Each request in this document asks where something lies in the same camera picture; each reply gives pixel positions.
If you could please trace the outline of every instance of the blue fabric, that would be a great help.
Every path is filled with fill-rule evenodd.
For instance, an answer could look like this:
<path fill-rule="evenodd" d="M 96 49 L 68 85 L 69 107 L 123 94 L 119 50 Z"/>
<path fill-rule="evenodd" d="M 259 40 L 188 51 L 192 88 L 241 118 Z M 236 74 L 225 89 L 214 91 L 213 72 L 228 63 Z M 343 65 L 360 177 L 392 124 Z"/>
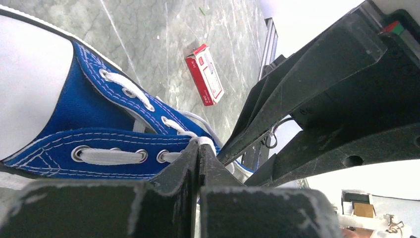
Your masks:
<path fill-rule="evenodd" d="M 169 165 L 156 160 L 158 153 L 161 150 L 180 152 L 187 147 L 190 139 L 188 136 L 144 134 L 108 128 L 69 130 L 33 142 L 4 161 L 4 164 L 55 178 L 150 179 Z M 117 147 L 128 152 L 144 149 L 148 157 L 141 164 L 91 165 L 71 159 L 72 150 L 80 145 L 97 149 Z"/>
<path fill-rule="evenodd" d="M 36 139 L 87 127 L 133 130 L 133 124 L 131 116 L 97 93 L 74 56 L 54 113 Z"/>
<path fill-rule="evenodd" d="M 129 108 L 144 118 L 153 127 L 153 129 L 158 132 L 158 134 L 177 134 L 175 129 L 167 127 L 163 124 L 160 117 L 165 116 L 166 118 L 177 122 L 186 131 L 192 131 L 198 136 L 206 136 L 211 138 L 211 136 L 206 131 L 204 131 L 193 121 L 145 92 L 145 95 L 149 98 L 150 103 L 155 108 L 154 112 L 150 112 L 144 107 L 143 103 L 139 99 L 130 98 L 125 95 L 122 92 L 122 87 L 120 85 L 107 82 L 101 77 L 99 74 L 99 70 L 101 68 L 108 72 L 118 73 L 108 63 L 102 61 L 94 53 L 90 52 L 86 47 L 80 45 L 77 42 L 73 42 L 73 46 L 77 54 L 77 59 L 82 66 L 83 72 L 94 85 L 94 87 L 98 89 L 102 95 L 108 98 L 108 100 L 123 107 Z"/>

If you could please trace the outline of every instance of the black cable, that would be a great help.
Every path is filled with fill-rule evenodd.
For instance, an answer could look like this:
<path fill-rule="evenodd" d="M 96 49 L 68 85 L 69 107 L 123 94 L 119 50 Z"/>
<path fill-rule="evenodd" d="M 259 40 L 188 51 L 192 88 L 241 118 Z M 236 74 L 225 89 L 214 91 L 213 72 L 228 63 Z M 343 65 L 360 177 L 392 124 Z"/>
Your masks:
<path fill-rule="evenodd" d="M 274 139 L 275 139 L 275 143 L 274 143 L 274 145 L 267 145 L 267 140 L 268 140 L 268 137 L 269 136 L 271 136 L 271 135 L 269 135 L 269 136 L 267 136 L 266 138 L 265 138 L 265 142 L 264 142 L 264 145 L 268 148 L 268 149 L 274 149 L 276 146 L 277 146 L 277 137 L 275 136 L 275 132 L 276 132 L 276 130 L 278 129 L 278 127 L 279 126 L 281 126 L 283 123 L 285 123 L 285 122 L 288 122 L 288 121 L 291 121 L 291 120 L 294 120 L 293 118 L 286 118 L 286 119 L 283 119 L 283 120 L 281 120 L 281 121 L 279 121 L 274 127 L 273 127 L 273 136 L 274 136 Z"/>

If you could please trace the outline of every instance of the blue shoe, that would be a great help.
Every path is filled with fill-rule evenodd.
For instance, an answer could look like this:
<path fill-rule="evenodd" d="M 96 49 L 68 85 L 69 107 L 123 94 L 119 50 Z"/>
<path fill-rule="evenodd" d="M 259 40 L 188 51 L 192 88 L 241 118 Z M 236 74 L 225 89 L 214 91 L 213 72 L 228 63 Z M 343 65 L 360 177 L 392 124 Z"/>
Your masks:
<path fill-rule="evenodd" d="M 13 176 L 150 179 L 192 137 L 220 145 L 70 33 L 4 6 L 0 25 L 0 187 Z"/>

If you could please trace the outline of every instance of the green scrap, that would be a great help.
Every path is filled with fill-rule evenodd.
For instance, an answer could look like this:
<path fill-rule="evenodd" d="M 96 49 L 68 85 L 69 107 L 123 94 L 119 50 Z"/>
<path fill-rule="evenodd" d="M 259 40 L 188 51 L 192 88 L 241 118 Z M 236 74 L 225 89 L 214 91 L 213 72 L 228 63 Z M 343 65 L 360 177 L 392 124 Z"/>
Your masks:
<path fill-rule="evenodd" d="M 202 9 L 201 7 L 199 7 L 199 9 L 200 9 L 201 13 L 205 16 L 206 12 L 204 11 L 204 9 Z"/>

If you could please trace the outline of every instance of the box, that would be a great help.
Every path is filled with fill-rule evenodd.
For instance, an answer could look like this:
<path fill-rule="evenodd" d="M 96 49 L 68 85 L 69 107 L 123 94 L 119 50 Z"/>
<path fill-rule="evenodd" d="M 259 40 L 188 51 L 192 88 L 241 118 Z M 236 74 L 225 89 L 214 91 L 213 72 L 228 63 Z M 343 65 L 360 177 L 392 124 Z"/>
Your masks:
<path fill-rule="evenodd" d="M 205 106 L 215 105 L 224 95 L 209 47 L 201 45 L 185 58 Z"/>

